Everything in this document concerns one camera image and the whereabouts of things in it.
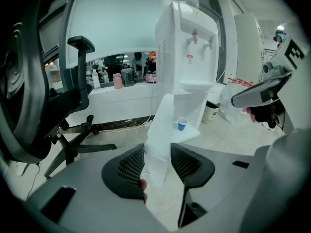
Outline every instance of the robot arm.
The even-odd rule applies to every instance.
[[[263,81],[231,99],[238,108],[270,105],[272,121],[285,133],[311,125],[311,58],[304,55],[297,44],[288,37],[277,49],[270,62],[263,65]]]

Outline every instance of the paper cup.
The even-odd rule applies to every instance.
[[[184,117],[178,119],[178,130],[183,131],[187,125],[188,120]]]

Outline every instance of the tile floor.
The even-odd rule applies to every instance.
[[[217,119],[210,124],[201,123],[201,134],[194,139],[185,143],[196,147],[210,149],[214,151],[223,151],[229,153],[239,153],[245,155],[253,155],[258,147],[272,144],[282,134],[282,130],[277,127],[275,132],[261,126],[259,123],[252,123],[248,116],[242,116],[243,123],[232,125],[228,121],[218,116]],[[123,146],[143,143],[137,139],[136,130],[125,130],[120,132],[100,132],[98,135],[89,136],[84,144],[116,144],[118,148]],[[147,139],[147,129],[140,128],[138,130],[140,138]],[[67,134],[67,140],[73,139],[77,134]],[[43,174],[49,164],[61,150],[61,145],[57,143],[53,145],[48,157],[41,161],[40,171],[36,165],[28,165],[22,176],[16,175],[17,165],[11,162],[7,166],[1,160],[1,170],[11,189],[11,191],[19,198],[26,199],[31,186],[35,180],[32,191],[40,187],[46,179]],[[65,167],[63,163],[53,174]],[[172,165],[169,164],[163,186],[155,187],[151,184],[146,189],[148,200],[146,207],[148,210],[169,230],[177,230],[177,221],[181,208],[183,196],[183,184],[174,171]]]

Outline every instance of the office chair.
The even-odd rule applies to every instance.
[[[83,36],[72,37],[68,44],[78,49],[78,87],[50,97],[39,42],[39,14],[43,0],[33,0],[22,22],[13,27],[4,63],[0,66],[0,149],[4,158],[25,163],[38,163],[47,157],[51,144],[60,141],[63,149],[45,173],[49,175],[65,160],[74,161],[79,153],[114,150],[114,144],[80,145],[91,133],[93,116],[82,126],[86,129],[68,142],[58,132],[67,127],[65,118],[88,107],[86,54],[94,45]]]

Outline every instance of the white roller blind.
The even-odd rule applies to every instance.
[[[156,50],[155,26],[164,7],[162,0],[76,0],[67,39],[83,35],[94,44],[86,61]],[[78,51],[67,46],[67,68],[77,65],[77,57]]]

